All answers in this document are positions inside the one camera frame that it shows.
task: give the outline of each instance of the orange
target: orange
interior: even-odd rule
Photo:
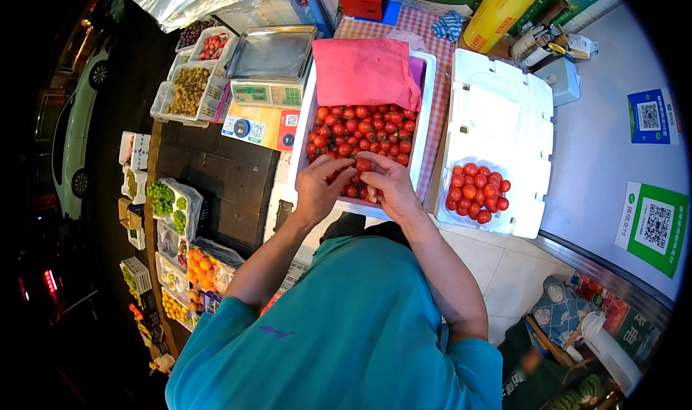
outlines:
[[[209,263],[208,259],[201,259],[199,261],[199,268],[202,270],[209,270],[212,268],[212,263]]]
[[[194,269],[195,267],[199,267],[199,261],[195,260],[194,257],[190,257],[187,259],[187,267]]]

